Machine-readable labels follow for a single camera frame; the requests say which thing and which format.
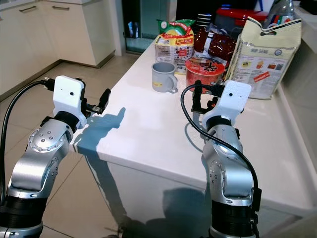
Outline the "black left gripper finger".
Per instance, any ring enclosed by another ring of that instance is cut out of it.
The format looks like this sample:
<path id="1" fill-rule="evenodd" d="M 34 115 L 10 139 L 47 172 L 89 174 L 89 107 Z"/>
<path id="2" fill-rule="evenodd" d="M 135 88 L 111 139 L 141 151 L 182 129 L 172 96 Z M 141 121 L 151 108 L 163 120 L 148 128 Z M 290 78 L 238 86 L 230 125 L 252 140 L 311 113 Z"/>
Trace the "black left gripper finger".
<path id="1" fill-rule="evenodd" d="M 107 106 L 108 101 L 109 101 L 110 94 L 111 94 L 111 89 L 109 89 L 109 88 L 105 89 L 104 93 L 102 93 L 102 95 L 99 99 L 99 104 L 98 104 L 98 107 L 99 107 L 98 113 L 99 114 L 104 113 L 105 107 Z"/>

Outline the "red lidded container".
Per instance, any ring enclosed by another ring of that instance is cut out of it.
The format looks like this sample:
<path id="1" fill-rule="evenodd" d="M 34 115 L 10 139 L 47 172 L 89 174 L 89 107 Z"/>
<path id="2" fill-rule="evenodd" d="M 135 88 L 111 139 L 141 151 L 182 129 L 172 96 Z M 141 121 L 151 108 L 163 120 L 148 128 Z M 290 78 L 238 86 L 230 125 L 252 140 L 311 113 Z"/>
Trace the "red lidded container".
<path id="1" fill-rule="evenodd" d="M 247 18 L 251 17 L 261 22 L 265 20 L 267 15 L 268 12 L 266 11 L 220 7 L 215 12 L 215 20 L 213 21 L 213 24 L 218 29 L 224 29 L 232 38 L 237 38 L 242 32 Z"/>

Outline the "cream cracker bag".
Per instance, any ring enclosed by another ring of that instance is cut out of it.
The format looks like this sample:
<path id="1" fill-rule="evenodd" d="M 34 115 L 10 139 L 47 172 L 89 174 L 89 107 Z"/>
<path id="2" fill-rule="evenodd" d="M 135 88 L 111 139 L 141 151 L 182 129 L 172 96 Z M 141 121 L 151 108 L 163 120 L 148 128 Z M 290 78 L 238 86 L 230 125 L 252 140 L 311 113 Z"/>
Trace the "cream cracker bag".
<path id="1" fill-rule="evenodd" d="M 295 19 L 263 29 L 248 17 L 236 41 L 225 81 L 252 87 L 250 98 L 270 99 L 301 43 L 302 20 Z"/>

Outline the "white kitchen cabinets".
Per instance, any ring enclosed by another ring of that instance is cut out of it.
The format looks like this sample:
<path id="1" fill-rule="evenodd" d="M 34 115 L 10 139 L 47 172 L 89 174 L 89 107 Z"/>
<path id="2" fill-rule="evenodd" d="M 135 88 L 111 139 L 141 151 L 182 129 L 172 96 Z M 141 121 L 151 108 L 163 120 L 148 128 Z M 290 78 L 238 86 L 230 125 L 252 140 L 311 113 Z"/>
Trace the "white kitchen cabinets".
<path id="1" fill-rule="evenodd" d="M 103 66 L 116 54 L 114 3 L 115 0 L 0 0 L 1 97 L 8 97 L 61 61 Z M 37 8 L 20 13 L 19 9 L 32 5 Z"/>

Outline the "green yellow snack bag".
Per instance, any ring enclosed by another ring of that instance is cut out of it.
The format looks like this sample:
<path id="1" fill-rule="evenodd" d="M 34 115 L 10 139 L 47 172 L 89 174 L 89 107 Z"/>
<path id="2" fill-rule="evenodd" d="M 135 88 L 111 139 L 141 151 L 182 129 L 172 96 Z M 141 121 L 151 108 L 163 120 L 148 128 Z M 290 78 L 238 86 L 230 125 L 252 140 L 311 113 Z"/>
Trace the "green yellow snack bag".
<path id="1" fill-rule="evenodd" d="M 156 62 L 167 62 L 175 66 L 176 74 L 185 75 L 186 62 L 193 56 L 193 19 L 173 22 L 157 20 L 159 34 L 155 40 Z"/>

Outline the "dark red food packet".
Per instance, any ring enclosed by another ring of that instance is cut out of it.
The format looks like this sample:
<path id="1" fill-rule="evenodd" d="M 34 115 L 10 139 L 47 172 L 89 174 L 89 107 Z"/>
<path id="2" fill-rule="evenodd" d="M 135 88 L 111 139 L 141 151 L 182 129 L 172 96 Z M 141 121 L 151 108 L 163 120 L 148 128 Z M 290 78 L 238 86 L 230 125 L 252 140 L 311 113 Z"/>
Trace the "dark red food packet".
<path id="1" fill-rule="evenodd" d="M 228 68 L 235 52 L 236 40 L 224 29 L 211 23 L 206 29 L 198 29 L 194 34 L 194 56 L 209 58 Z"/>

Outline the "glass door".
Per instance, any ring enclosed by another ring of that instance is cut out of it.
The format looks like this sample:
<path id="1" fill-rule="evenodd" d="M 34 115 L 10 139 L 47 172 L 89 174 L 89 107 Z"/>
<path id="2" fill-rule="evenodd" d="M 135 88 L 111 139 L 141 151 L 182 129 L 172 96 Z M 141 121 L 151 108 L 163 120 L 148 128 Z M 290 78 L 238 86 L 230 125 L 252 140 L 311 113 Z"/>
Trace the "glass door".
<path id="1" fill-rule="evenodd" d="M 168 19 L 170 0 L 122 0 L 125 50 L 142 54 L 159 34 L 159 20 Z"/>

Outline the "red instant noodle bowl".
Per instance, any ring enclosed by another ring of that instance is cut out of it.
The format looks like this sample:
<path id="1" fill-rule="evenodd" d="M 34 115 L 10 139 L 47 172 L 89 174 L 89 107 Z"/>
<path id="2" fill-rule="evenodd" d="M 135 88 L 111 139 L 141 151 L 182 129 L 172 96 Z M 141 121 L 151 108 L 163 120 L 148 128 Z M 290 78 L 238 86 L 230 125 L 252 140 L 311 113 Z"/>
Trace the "red instant noodle bowl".
<path id="1" fill-rule="evenodd" d="M 200 81 L 203 85 L 215 85 L 222 81 L 225 66 L 211 58 L 191 57 L 185 62 L 187 85 Z"/>

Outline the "clear plastic bottle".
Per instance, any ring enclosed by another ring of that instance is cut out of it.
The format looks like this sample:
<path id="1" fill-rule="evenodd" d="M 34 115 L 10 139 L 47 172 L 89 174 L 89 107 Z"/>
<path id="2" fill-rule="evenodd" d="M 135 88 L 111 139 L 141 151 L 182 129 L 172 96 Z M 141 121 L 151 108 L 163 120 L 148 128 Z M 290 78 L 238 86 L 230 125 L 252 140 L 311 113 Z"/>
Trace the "clear plastic bottle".
<path id="1" fill-rule="evenodd" d="M 302 24 L 303 21 L 295 13 L 293 0 L 274 0 L 261 27 L 264 31 L 271 31 L 283 27 L 301 27 Z"/>

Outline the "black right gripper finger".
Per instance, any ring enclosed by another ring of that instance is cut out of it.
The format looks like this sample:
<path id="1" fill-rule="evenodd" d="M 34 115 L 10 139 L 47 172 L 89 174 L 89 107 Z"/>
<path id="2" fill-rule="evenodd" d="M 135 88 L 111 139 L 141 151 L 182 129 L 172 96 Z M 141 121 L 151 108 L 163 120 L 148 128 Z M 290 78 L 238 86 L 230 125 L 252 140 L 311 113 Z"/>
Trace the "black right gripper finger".
<path id="1" fill-rule="evenodd" d="M 193 84 L 193 112 L 203 113 L 203 108 L 200 106 L 201 95 L 203 93 L 203 84 L 201 81 L 195 81 Z"/>

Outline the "grey mug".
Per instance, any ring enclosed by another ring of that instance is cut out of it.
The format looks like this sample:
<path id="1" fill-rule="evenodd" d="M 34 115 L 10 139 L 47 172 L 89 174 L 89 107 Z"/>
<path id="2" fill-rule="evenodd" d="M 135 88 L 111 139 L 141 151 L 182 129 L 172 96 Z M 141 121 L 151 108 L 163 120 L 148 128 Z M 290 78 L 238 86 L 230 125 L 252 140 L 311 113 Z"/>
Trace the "grey mug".
<path id="1" fill-rule="evenodd" d="M 168 62 L 156 62 L 152 65 L 152 88 L 156 92 L 176 93 L 176 66 Z"/>

